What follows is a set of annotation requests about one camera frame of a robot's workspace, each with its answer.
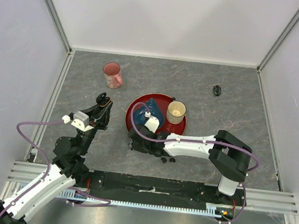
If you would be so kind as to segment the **small black object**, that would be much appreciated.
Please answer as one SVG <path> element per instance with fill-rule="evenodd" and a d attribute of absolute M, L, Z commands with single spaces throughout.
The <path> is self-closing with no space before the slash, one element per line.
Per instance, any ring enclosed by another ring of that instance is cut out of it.
<path fill-rule="evenodd" d="M 219 97 L 221 95 L 222 89 L 219 85 L 215 85 L 213 87 L 213 94 L 217 97 Z"/>

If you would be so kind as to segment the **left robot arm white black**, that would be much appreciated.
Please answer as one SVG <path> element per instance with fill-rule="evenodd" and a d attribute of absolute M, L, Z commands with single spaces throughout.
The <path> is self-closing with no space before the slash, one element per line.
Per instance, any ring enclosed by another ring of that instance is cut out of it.
<path fill-rule="evenodd" d="M 56 141 L 53 160 L 35 179 L 12 196 L 0 200 L 0 224 L 27 224 L 33 216 L 61 192 L 72 186 L 83 186 L 88 180 L 86 155 L 98 130 L 105 130 L 110 120 L 112 99 L 101 93 L 96 105 L 62 116 L 52 125 L 71 124 L 74 137 L 62 136 Z"/>

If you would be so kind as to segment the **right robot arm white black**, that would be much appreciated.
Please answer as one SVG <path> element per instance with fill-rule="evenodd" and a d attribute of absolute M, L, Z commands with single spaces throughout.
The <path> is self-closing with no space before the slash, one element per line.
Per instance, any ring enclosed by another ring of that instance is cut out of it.
<path fill-rule="evenodd" d="M 252 149 L 233 134 L 220 130 L 216 135 L 181 136 L 176 133 L 154 133 L 146 125 L 136 125 L 128 134 L 131 149 L 160 158 L 178 156 L 210 161 L 220 172 L 215 198 L 226 204 L 234 198 L 238 184 L 245 181 L 249 170 Z"/>

